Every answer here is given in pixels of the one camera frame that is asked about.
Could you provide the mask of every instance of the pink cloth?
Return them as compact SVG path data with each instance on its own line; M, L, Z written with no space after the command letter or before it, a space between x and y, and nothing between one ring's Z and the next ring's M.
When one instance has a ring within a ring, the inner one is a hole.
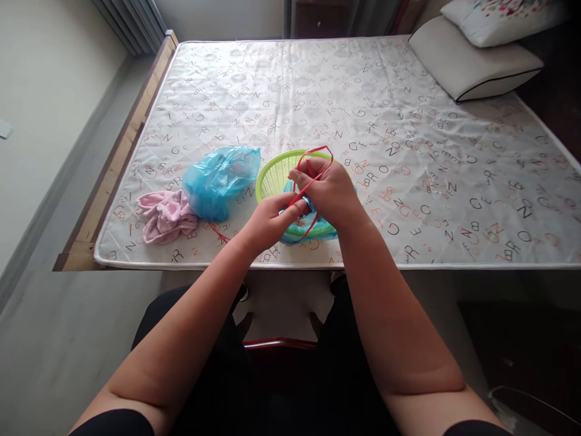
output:
M189 207L182 190L145 194L137 199L147 224L143 228L145 243L167 244L180 233L190 234L198 227L198 217Z

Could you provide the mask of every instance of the blue plastic bag in basket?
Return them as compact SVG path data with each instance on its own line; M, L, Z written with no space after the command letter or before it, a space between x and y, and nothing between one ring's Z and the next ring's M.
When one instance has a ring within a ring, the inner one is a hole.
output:
M183 177L183 191L192 210L204 221L228 219L228 201L256 179L260 150L247 145L223 147L192 165Z
M298 187L293 191L294 182L289 180L283 188L283 192L298 192ZM291 224L286 232L284 232L280 242L286 245L295 245L303 241L313 240L329 240L337 238L337 230L329 224L329 222L322 216L317 218L317 210L307 196L303 197L310 208L310 214L305 215L301 219ZM317 218L317 221L307 233L312 222Z

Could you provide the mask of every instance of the forearm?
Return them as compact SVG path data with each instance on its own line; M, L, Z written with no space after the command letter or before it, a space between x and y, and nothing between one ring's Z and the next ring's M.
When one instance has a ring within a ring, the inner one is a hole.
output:
M105 388L121 398L179 410L202 371L254 254L236 238L228 243Z
M339 230L341 253L367 361L382 394L464 387L456 361L407 286L369 220Z

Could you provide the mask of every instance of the wooden chair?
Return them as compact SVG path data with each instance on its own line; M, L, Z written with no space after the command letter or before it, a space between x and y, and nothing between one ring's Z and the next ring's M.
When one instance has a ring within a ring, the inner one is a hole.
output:
M314 313L309 314L317 338L323 323ZM244 338L254 314L249 312L237 325ZM292 395L308 377L313 365L316 342L277 337L244 341L244 348L252 365L259 388L269 394Z

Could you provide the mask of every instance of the chair backrest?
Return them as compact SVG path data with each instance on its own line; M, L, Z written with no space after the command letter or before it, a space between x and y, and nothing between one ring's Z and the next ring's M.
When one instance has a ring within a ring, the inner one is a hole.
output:
M308 380L316 342L291 338L245 341L259 387L268 394L290 395Z

